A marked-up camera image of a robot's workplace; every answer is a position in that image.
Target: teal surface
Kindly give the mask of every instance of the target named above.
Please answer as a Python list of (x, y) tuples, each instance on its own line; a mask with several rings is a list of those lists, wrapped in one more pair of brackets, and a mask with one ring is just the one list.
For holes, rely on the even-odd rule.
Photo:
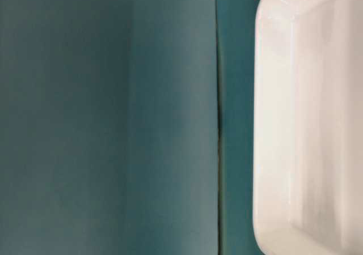
[(259, 0), (217, 0), (221, 250), (262, 254), (252, 227), (254, 41)]
[(1, 0), (0, 254), (217, 253), (214, 0)]

